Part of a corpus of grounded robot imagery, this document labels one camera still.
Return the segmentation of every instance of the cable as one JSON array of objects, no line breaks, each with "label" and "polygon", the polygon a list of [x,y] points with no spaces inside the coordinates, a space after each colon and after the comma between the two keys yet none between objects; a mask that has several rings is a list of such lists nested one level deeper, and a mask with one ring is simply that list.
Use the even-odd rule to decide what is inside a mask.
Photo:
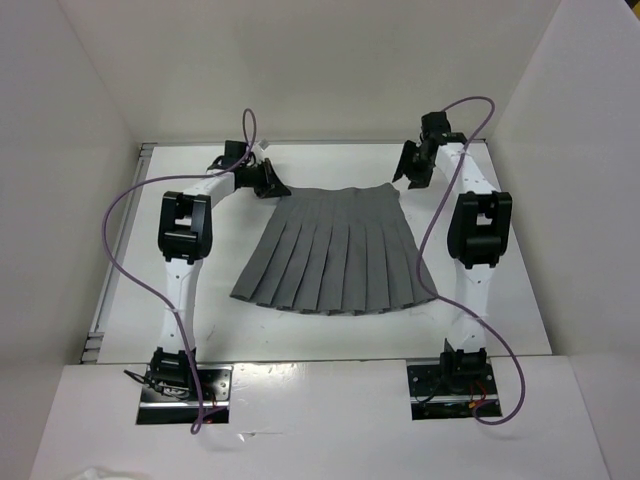
[{"label": "cable", "polygon": [[436,386],[433,387],[433,390],[431,391],[431,394],[427,398],[425,398],[424,400],[418,400],[418,397],[416,397],[414,395],[414,398],[418,401],[418,405],[420,405],[422,408],[424,408],[427,403],[429,403],[431,400],[433,400],[433,398],[438,393],[438,389],[440,388],[440,385],[442,385],[442,379],[438,380],[438,382],[436,383]]},{"label": "cable", "polygon": [[495,402],[496,400],[488,400],[486,402],[482,402],[479,405],[476,405],[473,410],[471,410],[471,413],[473,415],[473,417],[480,423],[482,423],[483,425],[502,425],[504,423],[507,423],[509,420],[511,420],[513,417],[515,417],[518,412],[520,412],[520,410],[522,409],[522,405],[524,404],[524,399],[526,396],[526,391],[527,391],[527,386],[526,386],[526,382],[524,379],[524,372],[522,371],[522,366],[520,365],[520,362],[518,361],[518,358],[516,357],[516,354],[513,352],[513,350],[511,349],[511,347],[509,346],[509,344],[507,343],[507,341],[502,337],[502,335],[500,335],[491,325],[489,325],[487,322],[485,322],[482,318],[480,318],[480,316],[475,313],[473,310],[471,310],[470,308],[466,307],[465,305],[462,305],[459,302],[456,302],[455,300],[452,300],[450,298],[447,298],[443,295],[440,295],[437,292],[433,292],[431,291],[431,289],[429,289],[429,287],[427,287],[427,285],[425,285],[423,279],[422,279],[422,258],[424,256],[424,251],[425,248],[427,246],[427,241],[429,240],[429,237],[431,236],[431,232],[433,232],[433,228],[435,227],[436,222],[438,221],[438,217],[440,217],[440,214],[442,213],[442,211],[444,210],[444,206],[447,203],[447,200],[449,199],[449,195],[451,195],[451,192],[453,190],[453,186],[456,182],[456,179],[458,178],[458,175],[460,174],[460,171],[462,170],[462,162],[464,162],[464,157],[467,154],[467,149],[469,148],[469,145],[471,145],[471,142],[473,142],[476,138],[476,136],[480,133],[480,131],[487,125],[487,123],[489,123],[489,120],[491,120],[491,118],[493,117],[493,114],[496,110],[496,104],[493,100],[491,100],[489,97],[483,97],[483,96],[472,96],[472,97],[466,97],[463,98],[461,100],[458,100],[456,102],[453,102],[451,105],[447,105],[445,108],[442,109],[443,112],[446,112],[447,110],[449,110],[450,108],[453,108],[457,105],[460,105],[461,103],[466,103],[472,100],[482,100],[487,102],[490,106],[491,106],[491,110],[489,111],[489,114],[487,115],[487,117],[482,121],[482,123],[480,123],[480,125],[478,126],[478,128],[476,128],[473,133],[469,136],[469,139],[467,140],[467,143],[464,144],[464,147],[462,148],[462,153],[460,155],[460,160],[458,161],[458,165],[456,166],[456,169],[453,173],[453,177],[451,178],[451,181],[449,182],[449,185],[447,186],[447,189],[442,197],[442,200],[440,200],[440,204],[438,205],[438,208],[436,209],[436,213],[433,215],[433,218],[431,219],[431,222],[429,223],[429,226],[427,227],[427,230],[424,233],[424,237],[422,238],[422,243],[420,244],[420,249],[419,249],[419,255],[416,261],[416,273],[417,273],[417,277],[418,277],[418,282],[420,283],[420,285],[422,286],[422,288],[429,293],[430,295],[432,295],[436,300],[442,300],[445,303],[448,303],[449,305],[452,305],[456,308],[459,308],[460,310],[462,310],[463,312],[467,313],[468,315],[470,315],[471,317],[473,317],[474,320],[476,320],[485,330],[488,330],[489,333],[491,333],[491,335],[493,335],[501,344],[502,346],[505,348],[505,350],[507,351],[507,353],[509,354],[509,356],[511,357],[511,359],[513,360],[513,364],[516,367],[516,370],[518,371],[518,377],[520,378],[520,398],[518,399],[518,403],[516,404],[515,408],[513,409],[513,411],[507,415],[506,417],[503,417],[499,420],[496,421],[488,421],[488,420],[484,420],[483,418],[480,418],[478,416],[478,408],[480,408],[482,405],[486,405],[489,402]]},{"label": "cable", "polygon": [[156,178],[151,178],[151,179],[148,179],[148,180],[143,180],[142,182],[136,183],[132,187],[129,187],[127,190],[125,190],[124,192],[122,192],[121,194],[116,196],[116,198],[107,207],[107,210],[106,210],[106,212],[104,214],[104,217],[102,218],[102,247],[104,248],[104,251],[105,251],[105,253],[107,255],[107,258],[109,259],[111,264],[122,275],[127,277],[133,283],[135,283],[136,285],[144,288],[146,291],[148,291],[149,293],[155,295],[160,300],[162,300],[165,303],[166,308],[168,308],[173,313],[173,316],[176,319],[176,323],[178,325],[178,330],[180,330],[180,336],[182,337],[182,343],[184,344],[185,353],[187,355],[187,360],[189,361],[189,368],[191,369],[191,375],[193,376],[193,381],[194,381],[194,384],[195,384],[195,387],[196,387],[196,394],[197,394],[197,397],[198,397],[198,417],[195,419],[195,421],[191,425],[191,433],[193,435],[197,434],[200,431],[200,428],[202,427],[202,424],[204,422],[205,417],[207,417],[208,415],[211,415],[212,413],[215,413],[216,411],[220,410],[220,408],[218,408],[218,409],[214,408],[213,410],[211,410],[209,412],[206,412],[205,409],[204,409],[204,399],[203,399],[203,396],[202,396],[202,385],[200,384],[200,377],[198,377],[198,369],[197,369],[197,366],[196,366],[196,360],[195,360],[194,355],[193,355],[193,353],[191,351],[191,346],[189,345],[189,340],[187,338],[187,333],[186,333],[186,331],[184,329],[184,325],[182,324],[182,319],[180,318],[180,314],[176,310],[175,305],[173,305],[171,300],[169,300],[167,297],[165,297],[158,290],[153,288],[151,285],[148,285],[147,283],[143,282],[139,278],[135,277],[132,273],[130,273],[127,270],[125,270],[124,267],[118,263],[118,261],[116,260],[115,256],[113,255],[113,252],[111,251],[111,247],[109,246],[109,241],[107,239],[107,226],[108,226],[108,223],[109,223],[109,217],[111,216],[111,213],[113,212],[113,209],[116,207],[116,205],[118,205],[118,203],[120,203],[120,201],[122,199],[126,198],[127,195],[129,195],[131,192],[133,192],[134,190],[136,190],[136,189],[138,189],[140,187],[143,187],[144,185],[149,185],[150,183],[164,182],[164,181],[167,181],[167,180],[204,179],[204,178],[217,177],[217,176],[220,176],[220,175],[222,175],[224,173],[232,172],[233,170],[238,168],[240,165],[242,165],[242,163],[245,160],[247,160],[247,158],[249,158],[249,154],[251,153],[251,149],[253,148],[253,145],[254,145],[254,143],[256,141],[256,130],[257,130],[256,116],[253,113],[253,110],[251,110],[250,108],[246,108],[244,110],[244,112],[242,113],[242,131],[243,131],[243,134],[244,134],[244,138],[247,139],[247,127],[246,127],[247,114],[251,115],[251,119],[252,119],[252,122],[253,122],[253,134],[251,136],[251,142],[247,142],[249,144],[249,146],[247,148],[247,151],[242,156],[242,158],[240,160],[238,160],[236,163],[234,163],[231,167],[227,168],[226,170],[221,170],[219,172],[216,172],[216,173],[214,173],[212,175],[205,175],[205,174],[202,174],[202,175],[168,175],[168,176],[164,176],[164,177],[156,177]]},{"label": "cable", "polygon": [[482,397],[480,397],[480,401],[484,402],[487,399],[487,389],[484,388],[484,385],[480,380],[476,380],[476,385],[478,385],[478,388],[482,392]]}]

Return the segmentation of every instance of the pleated skirt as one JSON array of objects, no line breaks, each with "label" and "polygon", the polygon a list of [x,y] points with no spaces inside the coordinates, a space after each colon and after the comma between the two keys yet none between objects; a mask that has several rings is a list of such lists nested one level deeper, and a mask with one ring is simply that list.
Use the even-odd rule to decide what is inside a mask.
[{"label": "pleated skirt", "polygon": [[[231,296],[301,313],[382,313],[433,299],[418,283],[418,249],[391,185],[290,188]],[[422,279],[435,291],[426,265]]]}]

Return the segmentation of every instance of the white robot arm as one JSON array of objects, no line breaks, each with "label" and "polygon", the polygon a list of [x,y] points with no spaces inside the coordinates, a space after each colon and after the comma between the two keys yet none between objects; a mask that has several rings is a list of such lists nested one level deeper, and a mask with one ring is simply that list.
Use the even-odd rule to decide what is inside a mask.
[{"label": "white robot arm", "polygon": [[[405,175],[411,181],[410,189],[426,188],[437,166],[451,182],[466,143],[463,134],[451,132],[445,112],[424,115],[420,142],[405,142],[393,180]],[[458,198],[447,246],[456,260],[454,300],[484,318],[494,268],[507,248],[511,195],[496,191],[468,152],[452,191]],[[449,328],[440,363],[443,376],[461,375],[466,382],[484,370],[484,329],[464,311]]]},{"label": "white robot arm", "polygon": [[[234,191],[235,175],[229,172],[202,180],[193,187],[186,189],[181,195],[183,198],[193,198],[194,200],[200,198],[201,201],[205,202],[203,208],[207,208],[210,211]],[[176,239],[176,237],[179,239],[180,236],[188,239],[189,237],[185,237],[185,235],[189,234],[180,231],[165,232],[165,239]],[[171,303],[178,310],[187,333],[189,345],[192,347],[195,347],[196,344],[193,335],[193,311],[196,302],[196,284],[202,268],[202,262],[202,258],[190,261],[189,258],[180,256],[167,258],[165,262],[167,298],[171,300]],[[173,312],[168,308],[166,308],[164,314],[158,346],[166,353],[178,354],[180,350],[184,350],[176,319]]]},{"label": "white robot arm", "polygon": [[[233,172],[227,171],[244,156],[247,148],[243,142],[225,142],[225,154],[207,169],[207,175],[211,177],[183,192],[166,192],[162,198],[158,247],[166,260],[166,294],[180,315],[194,354],[196,285],[202,263],[213,245],[212,209],[241,187],[253,188],[259,198],[291,195],[258,145],[249,156],[252,163],[244,163]],[[173,310],[165,310],[158,348],[143,383],[159,392],[193,389],[185,345]]]},{"label": "white robot arm", "polygon": [[[453,178],[463,147],[462,143],[447,143],[438,148],[436,166],[448,181]],[[495,187],[484,177],[473,157],[469,153],[465,154],[453,192],[491,195],[494,191]],[[456,261],[455,266],[455,300],[484,318],[487,315],[489,286],[494,269],[488,264],[476,264],[467,268],[461,261]],[[484,329],[468,313],[462,311],[449,328],[447,341],[453,350],[464,352],[479,352],[486,348]]]}]

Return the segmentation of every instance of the white table surface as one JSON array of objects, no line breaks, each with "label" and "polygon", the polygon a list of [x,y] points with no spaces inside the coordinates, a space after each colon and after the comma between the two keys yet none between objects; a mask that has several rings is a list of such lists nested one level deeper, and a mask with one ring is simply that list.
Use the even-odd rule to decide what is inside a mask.
[{"label": "white table surface", "polygon": [[[230,423],[136,426],[140,388],[117,365],[66,367],[31,480],[102,467],[144,480],[606,480],[598,443],[565,357],[526,357],[524,408],[513,421],[412,421],[405,362],[240,364]],[[519,383],[493,360],[504,411]]]},{"label": "white table surface", "polygon": [[[371,187],[388,182],[395,171],[400,144],[272,145],[267,150],[285,184],[339,189]],[[485,176],[497,184],[483,143],[471,154]],[[222,146],[156,147],[146,178],[197,174],[223,152]],[[182,190],[193,181],[145,186],[135,215],[130,215],[124,265],[145,282],[164,288],[164,260],[157,247],[162,195]],[[408,191],[406,179],[395,184],[416,243],[444,193],[446,181],[436,171],[424,190]],[[514,199],[517,209],[518,199]],[[195,336],[198,359],[204,362],[307,361],[436,357],[457,312],[442,302],[408,310],[357,317],[301,315],[282,312],[229,297],[255,249],[277,199],[259,200],[239,190],[213,212],[214,245],[205,260],[196,297]],[[437,288],[451,295],[453,260],[446,235],[455,205],[450,200],[434,230],[425,261]],[[99,319],[105,331],[100,363],[148,362],[157,345],[163,305],[126,278],[114,275]],[[511,231],[509,247],[496,269],[489,299],[489,322],[519,355],[546,355],[551,350],[527,276],[518,242]],[[490,355],[506,352],[488,338]]]}]

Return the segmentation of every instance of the black bracket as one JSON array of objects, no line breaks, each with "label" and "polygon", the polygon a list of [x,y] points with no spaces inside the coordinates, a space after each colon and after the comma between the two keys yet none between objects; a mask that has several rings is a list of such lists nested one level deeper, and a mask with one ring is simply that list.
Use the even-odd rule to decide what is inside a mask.
[{"label": "black bracket", "polygon": [[[224,142],[224,155],[219,156],[209,167],[211,169],[226,170],[235,165],[242,158],[249,146],[245,142],[227,140]],[[286,197],[291,191],[276,175],[271,160],[268,158],[258,163],[253,152],[246,162],[233,171],[235,187],[253,188],[258,198]]]},{"label": "black bracket", "polygon": [[[468,269],[481,264],[495,267],[507,251],[511,209],[512,199],[507,192],[458,195],[447,235],[449,255]],[[478,224],[481,216],[491,222]]]},{"label": "black bracket", "polygon": [[[190,225],[177,220],[191,218]],[[183,258],[192,265],[209,255],[213,244],[211,197],[167,192],[162,197],[158,247],[167,261]]]},{"label": "black bracket", "polygon": [[465,353],[454,350],[449,342],[444,342],[444,352],[440,354],[440,374],[448,385],[468,385],[482,378],[487,372],[487,351]]},{"label": "black bracket", "polygon": [[153,353],[149,368],[143,375],[125,370],[129,377],[152,390],[174,398],[188,398],[195,392],[189,359],[184,350],[166,353],[158,347]]},{"label": "black bracket", "polygon": [[451,124],[447,120],[446,112],[431,112],[422,116],[420,146],[407,140],[402,148],[400,161],[393,176],[393,181],[403,175],[411,183],[409,189],[426,188],[431,183],[433,168],[436,165],[438,147],[447,143],[467,143],[462,133],[452,133]]}]

